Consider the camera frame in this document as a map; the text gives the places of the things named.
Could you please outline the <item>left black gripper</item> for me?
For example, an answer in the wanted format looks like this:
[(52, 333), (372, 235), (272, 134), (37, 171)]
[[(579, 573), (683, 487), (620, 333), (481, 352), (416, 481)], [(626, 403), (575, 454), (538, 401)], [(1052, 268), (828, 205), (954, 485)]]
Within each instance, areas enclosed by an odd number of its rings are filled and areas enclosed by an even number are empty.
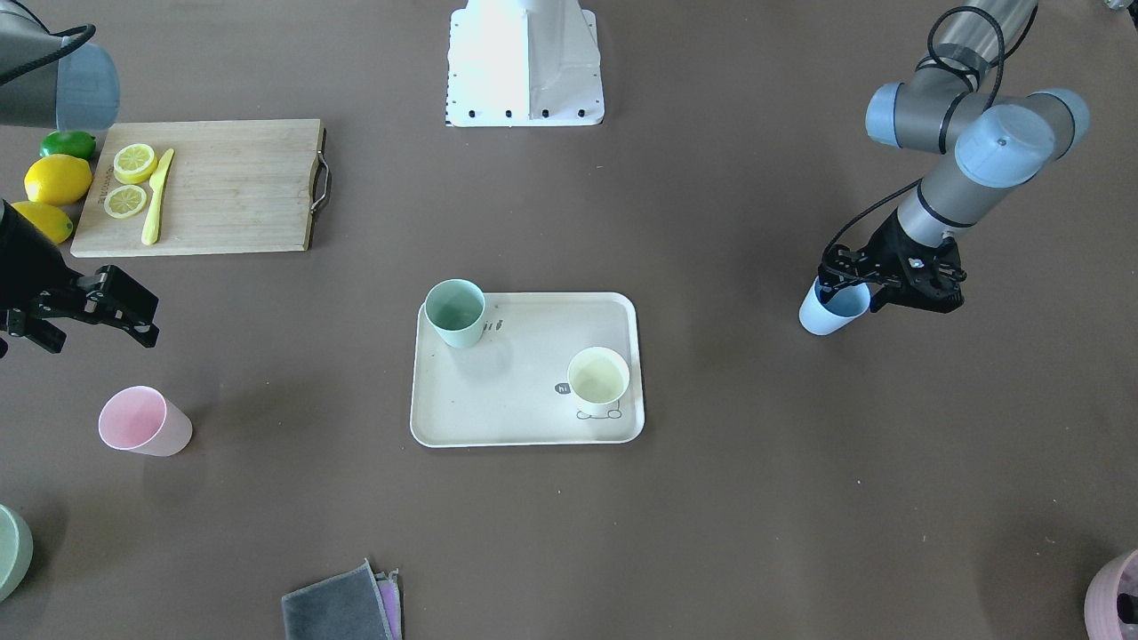
[[(822, 278), (874, 278), (869, 284), (828, 281)], [(827, 251), (820, 259), (818, 300), (822, 307), (869, 307), (871, 313), (893, 304), (950, 313), (965, 302), (958, 244), (945, 236), (934, 247), (915, 243), (902, 231), (898, 213), (891, 213), (869, 237), (867, 251)]]

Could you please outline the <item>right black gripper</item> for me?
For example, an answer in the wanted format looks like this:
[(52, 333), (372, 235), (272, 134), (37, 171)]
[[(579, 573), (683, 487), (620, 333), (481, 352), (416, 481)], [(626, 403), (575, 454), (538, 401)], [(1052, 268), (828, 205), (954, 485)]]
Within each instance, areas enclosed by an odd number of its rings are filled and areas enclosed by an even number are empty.
[(72, 317), (90, 325), (110, 325), (152, 348), (159, 328), (152, 325), (159, 298), (119, 266), (79, 273), (28, 219), (3, 202), (1, 222), (1, 313), (5, 335), (33, 340), (58, 354), (66, 333), (49, 317)]

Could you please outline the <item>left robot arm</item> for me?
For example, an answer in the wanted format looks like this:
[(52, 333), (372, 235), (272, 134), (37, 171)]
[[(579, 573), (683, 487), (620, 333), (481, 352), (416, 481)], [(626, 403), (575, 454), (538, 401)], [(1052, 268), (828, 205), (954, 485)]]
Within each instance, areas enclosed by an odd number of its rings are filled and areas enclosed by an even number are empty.
[[(887, 305), (948, 313), (964, 302), (959, 237), (1009, 192), (1085, 139), (1090, 118), (1065, 89), (1001, 99), (1005, 61), (1031, 28), (1036, 1), (966, 1), (935, 20), (926, 54), (906, 84), (869, 99), (866, 133), (942, 159), (897, 194), (893, 213), (860, 251), (832, 240), (822, 252), (814, 300), (853, 289), (869, 312)], [(982, 92), (984, 77), (993, 90)]]

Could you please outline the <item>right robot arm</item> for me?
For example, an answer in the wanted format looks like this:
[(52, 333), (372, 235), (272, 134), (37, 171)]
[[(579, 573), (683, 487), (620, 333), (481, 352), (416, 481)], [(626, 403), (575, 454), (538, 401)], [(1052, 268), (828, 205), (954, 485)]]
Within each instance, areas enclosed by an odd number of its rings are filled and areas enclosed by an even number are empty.
[[(93, 24), (53, 32), (17, 1), (3, 3), (3, 123), (24, 128), (108, 130), (119, 110), (119, 77), (93, 43)], [(72, 270), (48, 236), (3, 202), (3, 336), (57, 354), (66, 340), (57, 317), (110, 325), (145, 348), (159, 336), (158, 298), (118, 266), (92, 276)]]

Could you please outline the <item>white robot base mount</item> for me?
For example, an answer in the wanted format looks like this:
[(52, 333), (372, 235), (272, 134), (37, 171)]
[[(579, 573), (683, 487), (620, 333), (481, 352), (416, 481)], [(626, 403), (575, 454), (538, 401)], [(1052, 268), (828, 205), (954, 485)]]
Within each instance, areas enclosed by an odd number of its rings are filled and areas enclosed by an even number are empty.
[(451, 13), (447, 60), (452, 128), (605, 120), (597, 18), (577, 1), (469, 1)]

